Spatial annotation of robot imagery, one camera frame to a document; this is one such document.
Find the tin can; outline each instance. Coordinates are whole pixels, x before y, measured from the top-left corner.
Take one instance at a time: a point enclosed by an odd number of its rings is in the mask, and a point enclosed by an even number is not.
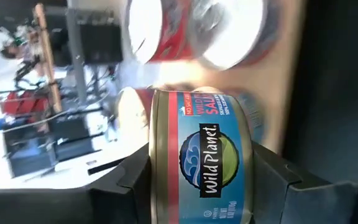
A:
[[[191,91],[194,86],[190,83],[176,83],[176,84],[163,84],[163,85],[151,85],[149,88],[154,90],[165,91]]]
[[[193,59],[189,7],[189,0],[129,0],[123,34],[133,56],[140,63]]]
[[[246,127],[231,96],[155,92],[152,223],[249,223],[252,149]]]
[[[200,62],[207,67],[226,70],[237,64],[257,63],[278,39],[279,0],[198,0],[194,4],[201,4],[199,8],[221,8],[217,12],[221,15],[216,16],[218,19],[215,22],[221,25],[215,25],[219,28],[210,32],[212,37],[207,40],[209,47],[203,49],[205,52],[200,58]],[[211,20],[206,16],[191,16],[195,18],[191,20],[200,24]]]
[[[265,116],[262,106],[252,94],[244,90],[219,90],[210,86],[199,87],[193,90],[193,92],[220,93],[234,96],[247,118],[251,139],[254,142],[262,144],[265,136]]]
[[[117,126],[124,141],[135,137],[137,142],[141,142],[139,144],[149,141],[153,93],[153,90],[136,90],[131,87],[125,87],[119,92],[116,101]]]

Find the blue label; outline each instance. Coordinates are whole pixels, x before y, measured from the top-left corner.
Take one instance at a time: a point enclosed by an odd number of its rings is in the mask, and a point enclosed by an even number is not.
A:
[[[263,111],[261,110],[258,102],[256,102],[255,98],[250,94],[241,93],[236,98],[246,114],[252,140],[261,144],[265,134],[265,119]]]
[[[177,93],[177,104],[179,223],[240,223],[247,152],[230,96]]]

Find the metal can rim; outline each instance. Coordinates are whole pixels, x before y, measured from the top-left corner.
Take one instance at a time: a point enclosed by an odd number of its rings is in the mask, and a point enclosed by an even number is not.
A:
[[[157,223],[157,194],[156,194],[156,153],[157,153],[157,121],[158,121],[158,100],[159,91],[154,91],[149,128],[149,156],[152,164],[152,185],[150,194],[150,207],[152,223]]]
[[[248,55],[252,52],[252,49],[254,49],[254,47],[257,45],[258,41],[260,40],[260,36],[262,34],[262,31],[265,27],[265,23],[266,23],[266,18],[267,18],[267,13],[268,12],[268,1],[271,0],[261,0],[263,3],[263,8],[262,8],[262,21],[259,25],[259,31],[257,33],[257,35],[255,36],[255,38],[252,41],[252,44],[250,45],[249,49],[247,49],[243,56],[241,58],[239,58],[238,60],[236,60],[235,62],[231,63],[230,66],[226,66],[226,67],[222,67],[219,65],[216,65],[214,62],[210,61],[208,58],[206,58],[205,54],[202,54],[202,56],[198,59],[199,63],[202,64],[202,66],[206,67],[206,68],[210,68],[213,70],[219,70],[219,71],[223,71],[223,70],[227,70],[230,69],[234,66],[236,66],[238,63],[242,62],[243,60],[245,60]]]
[[[132,3],[136,1],[136,0],[127,0],[127,4],[126,4],[126,10],[125,10],[125,16],[124,16],[124,25],[123,25],[123,32],[122,32],[122,38],[124,39],[123,42],[130,48],[130,54],[131,54],[131,57],[136,59],[139,63],[142,63],[142,64],[145,64],[147,62],[149,62],[152,57],[155,55],[157,49],[158,49],[158,46],[160,45],[160,42],[161,42],[161,35],[162,35],[162,20],[163,20],[163,9],[162,9],[162,3],[161,3],[161,0],[154,0],[154,1],[158,1],[160,2],[160,5],[159,5],[159,9],[160,9],[160,18],[161,18],[161,22],[160,25],[159,25],[159,28],[158,28],[158,35],[156,35],[156,39],[158,40],[157,41],[157,44],[154,44],[153,45],[153,50],[150,50],[150,56],[147,56],[145,57],[146,59],[143,59],[143,60],[140,60],[140,58],[138,57],[138,55],[136,54],[136,52],[138,52],[141,48],[142,48],[142,45],[144,44],[140,44],[139,46],[139,49],[134,51],[133,49],[133,46],[132,46],[132,40],[131,40],[131,35],[130,35],[130,28],[129,28],[129,21],[131,19],[131,6],[132,6]]]
[[[252,150],[252,138],[250,135],[250,131],[248,128],[248,120],[246,118],[246,114],[244,110],[242,109],[241,104],[237,100],[236,97],[231,96],[231,103],[234,105],[237,105],[234,109],[234,112],[236,114],[237,123],[238,123],[238,129],[240,132],[241,137],[241,147],[242,147],[242,156],[243,156],[243,163],[244,163],[244,169],[245,169],[245,180],[246,180],[246,191],[245,193],[245,202],[244,202],[244,211],[242,214],[243,220],[241,220],[241,223],[249,223],[250,219],[252,217],[252,207],[253,207],[253,183],[252,181],[254,179],[254,167],[252,163],[252,156],[253,156],[253,150]]]
[[[115,112],[114,112],[114,114],[116,115],[117,118],[119,118],[119,104],[122,101],[123,94],[127,91],[136,91],[136,90],[130,86],[127,86],[118,92],[117,98],[116,98],[116,106],[115,106],[116,108],[115,108]]]

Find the red object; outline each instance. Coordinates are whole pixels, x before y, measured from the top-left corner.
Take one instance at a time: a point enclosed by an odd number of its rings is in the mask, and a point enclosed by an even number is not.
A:
[[[187,39],[190,2],[168,0],[163,8],[161,38],[151,62],[193,59],[194,53]]]
[[[33,91],[25,91],[22,95],[10,92],[7,99],[1,102],[3,113],[11,116],[24,115],[45,111],[48,105],[47,97],[34,97]]]
[[[169,224],[179,221],[178,93],[169,93],[168,102],[168,214]]]

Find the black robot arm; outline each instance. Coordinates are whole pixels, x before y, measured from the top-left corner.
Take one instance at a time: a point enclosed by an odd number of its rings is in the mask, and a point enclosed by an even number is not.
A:
[[[97,181],[68,190],[0,190],[0,223],[151,223],[148,145]],[[358,183],[332,184],[254,149],[254,224],[358,224]]]

